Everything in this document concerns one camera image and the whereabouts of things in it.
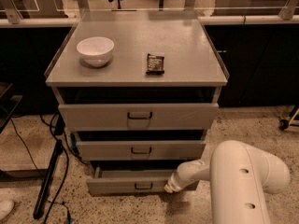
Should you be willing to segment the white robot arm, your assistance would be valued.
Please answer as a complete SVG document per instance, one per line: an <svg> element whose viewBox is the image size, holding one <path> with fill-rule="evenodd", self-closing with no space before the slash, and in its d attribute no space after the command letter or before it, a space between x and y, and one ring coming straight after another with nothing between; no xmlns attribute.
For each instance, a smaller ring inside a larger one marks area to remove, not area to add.
<svg viewBox="0 0 299 224"><path fill-rule="evenodd" d="M271 224L264 195L283 191L291 175L279 157L229 140L214 148L208 164L180 164L164 189L179 192L199 180L210 183L213 224Z"/></svg>

